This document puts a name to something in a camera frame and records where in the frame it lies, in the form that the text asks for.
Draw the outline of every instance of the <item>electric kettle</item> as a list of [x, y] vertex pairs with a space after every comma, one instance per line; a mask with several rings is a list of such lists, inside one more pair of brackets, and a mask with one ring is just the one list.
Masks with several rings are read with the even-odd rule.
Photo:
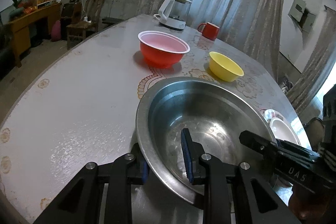
[[168, 28], [182, 31], [191, 3], [189, 0], [165, 0], [154, 18]]

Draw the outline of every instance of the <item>mug handle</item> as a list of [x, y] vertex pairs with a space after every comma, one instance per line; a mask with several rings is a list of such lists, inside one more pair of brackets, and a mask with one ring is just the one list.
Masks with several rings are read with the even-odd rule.
[[161, 17], [160, 17], [159, 14], [154, 14], [153, 17], [154, 17], [156, 20], [160, 21], [160, 18], [161, 18]]
[[206, 23], [201, 23], [201, 24], [200, 24], [200, 25], [197, 27], [197, 31], [198, 31], [198, 32], [200, 32], [200, 33], [202, 33], [202, 32], [203, 32], [203, 30], [202, 30], [202, 31], [200, 31], [200, 30], [199, 30], [199, 28], [200, 28], [202, 25], [204, 25], [204, 26], [205, 26], [205, 25], [206, 25]]

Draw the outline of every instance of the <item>metal basin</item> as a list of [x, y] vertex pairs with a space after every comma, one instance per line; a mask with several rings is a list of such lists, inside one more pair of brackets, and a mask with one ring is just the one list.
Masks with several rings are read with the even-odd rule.
[[142, 97], [136, 131], [142, 153], [152, 171], [175, 194], [201, 206], [203, 187], [186, 177], [180, 134], [189, 128], [193, 141], [223, 162], [242, 161], [260, 170], [261, 155], [244, 147], [239, 134], [250, 130], [275, 141], [263, 119], [244, 100], [212, 82], [191, 77], [161, 80]]

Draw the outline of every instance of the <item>red bowl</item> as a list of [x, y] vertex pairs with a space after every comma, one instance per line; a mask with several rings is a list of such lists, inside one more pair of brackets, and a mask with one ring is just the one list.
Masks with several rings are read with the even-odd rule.
[[190, 51], [185, 41], [164, 32], [144, 31], [138, 38], [145, 62], [152, 67], [169, 68]]

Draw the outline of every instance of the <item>shelf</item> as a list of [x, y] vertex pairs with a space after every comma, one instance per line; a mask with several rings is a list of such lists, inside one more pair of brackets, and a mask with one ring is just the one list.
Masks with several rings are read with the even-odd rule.
[[54, 0], [50, 0], [50, 1], [41, 2], [41, 3], [39, 3], [37, 6], [39, 6], [39, 5], [41, 5], [41, 4], [45, 4], [45, 3], [47, 3], [47, 2], [51, 2], [51, 1], [54, 1]]

